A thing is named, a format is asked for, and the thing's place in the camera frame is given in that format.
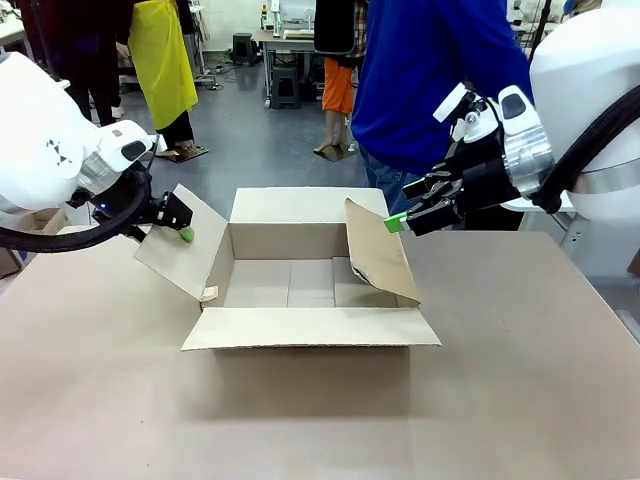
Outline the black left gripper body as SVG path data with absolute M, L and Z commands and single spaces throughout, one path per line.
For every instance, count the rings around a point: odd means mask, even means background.
M 91 195 L 78 188 L 67 202 L 74 210 L 88 206 L 98 225 L 112 221 L 133 224 L 151 199 L 151 177 L 145 169 L 128 170 L 107 190 Z

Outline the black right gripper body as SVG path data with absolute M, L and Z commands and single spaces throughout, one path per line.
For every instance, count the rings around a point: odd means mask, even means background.
M 447 152 L 447 169 L 462 180 L 457 206 L 465 223 L 515 223 L 516 213 L 501 204 L 516 198 L 503 165 L 503 141 L 481 139 L 453 143 Z

